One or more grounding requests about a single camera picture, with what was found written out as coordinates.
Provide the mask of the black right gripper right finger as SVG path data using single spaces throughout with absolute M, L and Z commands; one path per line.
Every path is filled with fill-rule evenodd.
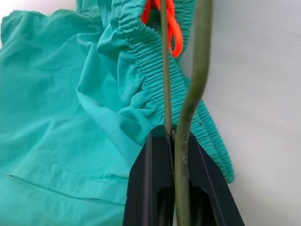
M 245 226 L 222 170 L 190 133 L 189 226 Z

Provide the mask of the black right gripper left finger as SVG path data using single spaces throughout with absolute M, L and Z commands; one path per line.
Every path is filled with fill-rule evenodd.
M 173 226 L 173 144 L 163 125 L 152 129 L 129 174 L 122 226 Z

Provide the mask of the teal shorts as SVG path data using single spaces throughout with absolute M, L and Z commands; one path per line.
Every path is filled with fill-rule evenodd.
M 128 175 L 164 122 L 159 13 L 76 0 L 1 22 L 0 226 L 122 226 Z

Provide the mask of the dark green wire hanger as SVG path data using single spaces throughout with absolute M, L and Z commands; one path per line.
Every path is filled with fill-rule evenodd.
M 210 65 L 213 0 L 196 0 L 192 78 L 178 120 L 174 147 L 174 185 L 177 222 L 191 226 L 188 141 L 193 115 L 203 96 Z M 167 2 L 160 0 L 164 91 L 164 126 L 172 134 L 169 56 L 167 48 Z

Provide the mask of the orange drawstring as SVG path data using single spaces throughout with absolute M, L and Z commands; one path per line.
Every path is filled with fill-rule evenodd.
M 147 24 L 150 18 L 151 10 L 157 8 L 161 11 L 160 0 L 146 0 L 144 11 L 141 15 L 141 21 Z M 168 48 L 174 58 L 177 58 L 183 49 L 183 35 L 179 24 L 175 18 L 174 0 L 166 0 L 166 18 Z

